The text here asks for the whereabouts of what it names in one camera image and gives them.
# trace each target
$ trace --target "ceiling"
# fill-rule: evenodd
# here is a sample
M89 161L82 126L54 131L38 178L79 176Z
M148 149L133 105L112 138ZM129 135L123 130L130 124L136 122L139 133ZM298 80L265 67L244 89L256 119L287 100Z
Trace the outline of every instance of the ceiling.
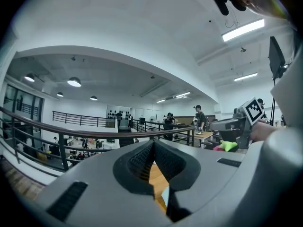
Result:
M28 15L29 18L41 17L39 20L33 19L38 29L55 23L63 24L67 16L77 18L79 23L81 20L94 23L100 21L96 19L100 19L98 11L102 9L119 11L127 17L142 19L164 31L195 59L196 68L189 70L195 70L197 74L209 75L217 88L234 84L235 78L255 72L258 72L259 79L270 79L267 58L270 36L276 36L286 62L291 58L291 29L286 21L279 19L266 18L264 28L224 42L222 34L234 29L236 25L244 25L261 18L249 10L240 12L230 3L228 3L229 15L223 16L213 0L50 1L51 3L36 6L34 12ZM87 17L84 19L79 16L80 11L94 11L95 19L87 21ZM87 87L123 89L129 94L140 95L165 81L161 76L150 79L151 74L146 71L102 59L80 57L76 58L76 61L71 61L71 55L45 55L34 59L50 73L49 78L60 87L67 86L65 81L69 76L78 76ZM170 82L150 93L149 96L157 100L187 90L180 85L179 87Z

